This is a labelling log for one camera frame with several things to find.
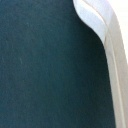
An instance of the dark teal fabric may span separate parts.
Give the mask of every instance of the dark teal fabric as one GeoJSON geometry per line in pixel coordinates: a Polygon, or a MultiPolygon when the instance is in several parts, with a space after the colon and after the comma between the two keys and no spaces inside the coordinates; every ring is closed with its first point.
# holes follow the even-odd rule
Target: dark teal fabric
{"type": "Polygon", "coordinates": [[[102,43],[72,0],[0,1],[0,128],[115,128],[102,43]]]}

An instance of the white plastic edge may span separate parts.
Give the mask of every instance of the white plastic edge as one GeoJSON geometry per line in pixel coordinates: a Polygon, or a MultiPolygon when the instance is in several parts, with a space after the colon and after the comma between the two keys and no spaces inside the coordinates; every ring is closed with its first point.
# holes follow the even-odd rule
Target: white plastic edge
{"type": "Polygon", "coordinates": [[[104,45],[116,127],[128,128],[128,67],[119,19],[107,0],[73,0],[73,2],[80,19],[94,30],[104,45]]]}

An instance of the teal upholstery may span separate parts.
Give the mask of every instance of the teal upholstery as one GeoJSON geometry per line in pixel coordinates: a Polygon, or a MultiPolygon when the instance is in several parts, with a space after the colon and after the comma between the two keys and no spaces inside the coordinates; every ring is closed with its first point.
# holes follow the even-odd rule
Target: teal upholstery
{"type": "Polygon", "coordinates": [[[0,1],[0,128],[115,128],[103,45],[72,0],[0,1]]]}

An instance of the upholstered surface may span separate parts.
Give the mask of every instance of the upholstered surface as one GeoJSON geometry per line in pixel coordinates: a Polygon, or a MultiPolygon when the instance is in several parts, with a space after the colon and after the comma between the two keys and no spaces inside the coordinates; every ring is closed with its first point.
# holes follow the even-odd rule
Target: upholstered surface
{"type": "Polygon", "coordinates": [[[103,46],[72,1],[0,1],[0,128],[114,127],[103,46]]]}

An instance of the fabric texture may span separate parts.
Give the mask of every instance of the fabric texture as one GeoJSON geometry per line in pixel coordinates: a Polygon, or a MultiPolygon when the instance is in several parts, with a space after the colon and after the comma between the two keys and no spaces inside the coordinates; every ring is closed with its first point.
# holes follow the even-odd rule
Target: fabric texture
{"type": "Polygon", "coordinates": [[[114,128],[104,48],[72,0],[0,1],[0,128],[114,128]]]}

